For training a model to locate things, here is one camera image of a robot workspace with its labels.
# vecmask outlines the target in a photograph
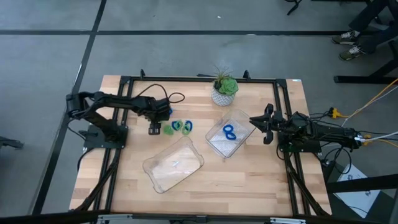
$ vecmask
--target sneaker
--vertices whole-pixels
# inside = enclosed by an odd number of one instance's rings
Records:
[[[365,53],[361,50],[360,46],[354,45],[354,47],[352,47],[351,49],[340,53],[338,57],[342,60],[352,60],[364,54]]]
[[[336,35],[331,38],[331,41],[335,44],[347,44],[354,45],[357,42],[358,38],[355,37],[355,32],[350,30],[344,34]]]

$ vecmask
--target concrete floor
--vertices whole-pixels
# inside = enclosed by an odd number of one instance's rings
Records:
[[[0,29],[91,30],[99,5],[100,0],[3,0]],[[364,4],[303,1],[288,17],[291,7],[280,0],[109,0],[99,29],[346,30]],[[0,150],[0,217],[29,211],[87,41],[85,35],[0,35],[0,136],[25,142],[22,151]],[[252,77],[302,79],[311,113],[334,106],[348,114],[384,85],[335,84],[333,76],[369,75],[390,60],[391,51],[381,46],[373,55],[343,62],[337,56],[345,49],[330,37],[314,36],[97,36],[80,90],[98,90],[103,75],[138,75],[143,68],[147,75],[195,76],[213,73],[216,65],[229,67],[236,77],[247,69]],[[392,92],[346,126],[396,131],[397,97]],[[67,133],[44,213],[67,211],[81,148],[82,140]],[[394,174],[397,156],[384,143],[352,153],[353,164],[368,176]]]

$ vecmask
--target wooden table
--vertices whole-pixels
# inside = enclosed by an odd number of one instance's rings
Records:
[[[101,91],[116,94],[120,76],[106,75]],[[153,84],[136,81],[133,96]],[[178,141],[182,134],[168,136],[148,135],[149,122],[129,112],[127,125],[129,134],[126,147],[122,150],[112,212],[126,213],[173,213],[207,215],[255,215],[291,216],[290,197],[284,162],[277,158],[277,139],[270,145],[263,145],[264,135],[256,129],[246,142],[229,159],[218,156],[208,145],[205,134],[231,108],[239,108],[249,116],[264,113],[268,103],[275,104],[272,85],[260,83],[239,83],[239,91],[229,106],[217,106],[211,99],[211,83],[205,82],[157,82],[168,94],[181,92],[186,99],[173,104],[171,120],[189,119],[193,130],[189,134],[199,154],[205,159],[202,168],[187,179],[158,194],[150,178],[142,169],[142,162]],[[292,111],[308,114],[307,102],[300,80],[287,80]],[[282,90],[279,91],[282,109],[285,110]],[[145,92],[147,96],[163,98],[158,87]],[[112,108],[98,110],[111,118]],[[70,208],[79,206],[93,190],[100,175],[104,149],[95,149],[82,160],[73,191]],[[322,208],[331,213],[322,170],[319,161],[310,153],[301,153],[305,183]],[[300,212],[303,212],[300,191],[296,186]],[[104,207],[106,194],[101,198]]]

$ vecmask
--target plant pot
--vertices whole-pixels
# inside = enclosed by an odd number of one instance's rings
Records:
[[[219,93],[214,87],[211,89],[211,98],[218,106],[227,106],[234,101],[235,93],[231,96]]]

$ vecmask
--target transparent plastic bin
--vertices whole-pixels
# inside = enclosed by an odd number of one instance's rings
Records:
[[[233,126],[233,133],[236,135],[235,140],[226,138],[223,128],[227,124]],[[232,109],[210,129],[206,134],[206,140],[217,154],[224,158],[229,158],[245,142],[255,128],[249,122],[249,116],[245,112],[239,109]]]
[[[156,156],[144,161],[142,167],[154,184],[157,193],[168,189],[201,168],[205,160],[186,136],[163,150]]]

